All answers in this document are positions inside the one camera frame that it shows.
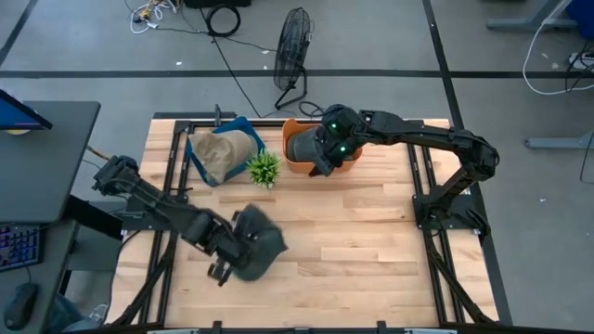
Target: fan stand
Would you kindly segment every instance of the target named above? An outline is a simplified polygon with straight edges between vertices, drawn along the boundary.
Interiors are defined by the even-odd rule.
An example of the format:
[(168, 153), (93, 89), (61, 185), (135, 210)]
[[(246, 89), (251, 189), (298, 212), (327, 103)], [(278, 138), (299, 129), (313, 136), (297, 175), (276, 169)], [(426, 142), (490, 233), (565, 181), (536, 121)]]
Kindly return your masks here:
[(297, 96), (296, 98), (293, 98), (287, 102), (284, 103), (280, 103), (280, 101), (282, 101), (282, 99), (285, 97), (285, 95), (287, 95), (287, 93), (289, 93), (290, 90), (297, 88), (295, 85), (285, 89), (285, 92), (278, 98), (277, 102), (275, 103), (275, 107), (277, 108), (277, 110), (280, 110), (281, 108), (295, 102), (295, 101), (299, 101), (300, 99), (304, 98), (307, 95), (307, 71), (305, 70), (305, 67), (301, 67), (301, 73), (303, 73), (303, 93), (300, 96)]

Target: desk fan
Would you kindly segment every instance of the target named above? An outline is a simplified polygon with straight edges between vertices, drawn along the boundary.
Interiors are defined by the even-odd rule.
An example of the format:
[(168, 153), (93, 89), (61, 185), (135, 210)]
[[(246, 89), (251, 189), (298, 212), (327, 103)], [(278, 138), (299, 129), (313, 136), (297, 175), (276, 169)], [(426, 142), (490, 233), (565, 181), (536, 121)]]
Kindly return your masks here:
[[(277, 109), (281, 109), (307, 95), (307, 71), (303, 66), (303, 62), (307, 54), (307, 47), (311, 41), (311, 35), (312, 22), (309, 19), (309, 14), (301, 7), (292, 9), (285, 19), (285, 24), (278, 39), (274, 79), (275, 85), (284, 93), (275, 103)], [(303, 93), (296, 98), (281, 103), (285, 95), (296, 88), (295, 84), (301, 74), (303, 75)]]

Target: gray floor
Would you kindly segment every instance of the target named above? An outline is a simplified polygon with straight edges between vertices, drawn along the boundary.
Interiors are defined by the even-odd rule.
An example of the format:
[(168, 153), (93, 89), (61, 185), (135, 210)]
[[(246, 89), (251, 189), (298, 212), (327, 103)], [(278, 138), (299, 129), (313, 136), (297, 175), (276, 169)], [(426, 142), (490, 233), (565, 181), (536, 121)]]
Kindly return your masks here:
[[(19, 19), (24, 1), (0, 0), (0, 43)], [(139, 6), (141, 0), (129, 0)], [(286, 12), (303, 6), (316, 22), (308, 69), (438, 70), (425, 13), (416, 0), (254, 0), (240, 10), (238, 39), (276, 47)], [(519, 71), (530, 33), (491, 32), (488, 18), (527, 15), (542, 1), (433, 0), (452, 71)], [(203, 29), (195, 10), (186, 17)], [(203, 35), (147, 32), (132, 35), (120, 0), (39, 0), (2, 71), (224, 70)], [(165, 13), (163, 27), (188, 29)], [(575, 32), (547, 32), (538, 40), (529, 70), (563, 71), (566, 57), (583, 41)], [(235, 45), (221, 46), (236, 70), (272, 69), (274, 55)], [(240, 78), (261, 113), (272, 111), (278, 90), (271, 78)], [(140, 159), (150, 118), (159, 111), (205, 111), (215, 103), (254, 116), (230, 78), (0, 79), (22, 99), (93, 99), (103, 108), (91, 144)], [(535, 80), (544, 90), (560, 80)], [(591, 129), (594, 91), (539, 96), (522, 80), (454, 80), (467, 128), (490, 140), (502, 162), (482, 186), (510, 309), (516, 325), (592, 329), (594, 226), (588, 201), (594, 186), (578, 180), (583, 151), (530, 151), (532, 135), (579, 136)], [(441, 79), (314, 77), (308, 99), (328, 105), (385, 109), (408, 118), (448, 118)], [(587, 177), (594, 179), (594, 166)], [(93, 167), (84, 165), (74, 193), (101, 199), (90, 190)], [(73, 279), (69, 296), (92, 310), (109, 276)], [(90, 295), (88, 299), (80, 298)]]

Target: wooden tabletop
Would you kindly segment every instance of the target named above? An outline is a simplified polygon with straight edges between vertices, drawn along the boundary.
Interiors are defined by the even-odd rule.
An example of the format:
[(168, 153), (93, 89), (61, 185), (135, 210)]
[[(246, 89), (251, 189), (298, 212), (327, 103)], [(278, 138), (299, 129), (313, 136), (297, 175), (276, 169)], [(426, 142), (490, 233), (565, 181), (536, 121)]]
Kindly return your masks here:
[[(447, 120), (425, 122), (448, 126)], [(140, 173), (157, 187), (163, 185), (174, 123), (153, 120), (150, 125)], [(256, 131), (267, 148), (282, 157), (280, 128)], [(432, 156), (437, 182), (443, 183), (459, 167), (458, 158), (435, 149)], [(424, 171), (422, 159), (420, 164)], [(176, 164), (175, 186), (180, 165)], [(426, 175), (421, 175), (427, 193)], [(193, 187), (190, 203), (210, 207), (229, 220), (235, 210), (257, 204), (283, 229), (289, 250), (260, 280), (242, 282), (232, 276), (218, 288), (206, 276), (214, 259), (180, 240), (167, 327), (209, 328), (214, 320), (223, 321), (226, 328), (369, 328), (378, 320), (388, 327), (437, 326), (427, 257), (412, 209), (414, 186), (406, 145), (365, 145), (353, 170), (328, 178), (291, 173), (283, 161), (271, 190), (252, 185), (246, 173), (212, 188), (202, 183), (195, 168), (190, 168), (187, 186)], [(113, 280), (108, 322), (123, 312), (144, 283), (152, 234), (142, 232), (125, 246)], [(447, 234), (459, 282), (488, 316), (497, 319), (478, 237), (470, 230)], [(453, 321), (449, 289), (441, 282), (448, 319)], [(151, 319), (160, 290), (153, 293)]]

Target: computer monitor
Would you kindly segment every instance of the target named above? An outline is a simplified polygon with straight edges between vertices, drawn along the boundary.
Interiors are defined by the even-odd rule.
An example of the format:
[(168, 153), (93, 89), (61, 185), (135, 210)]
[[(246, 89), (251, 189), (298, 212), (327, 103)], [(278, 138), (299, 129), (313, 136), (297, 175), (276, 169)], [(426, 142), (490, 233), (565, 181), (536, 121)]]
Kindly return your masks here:
[(0, 89), (0, 130), (51, 129), (52, 123)]

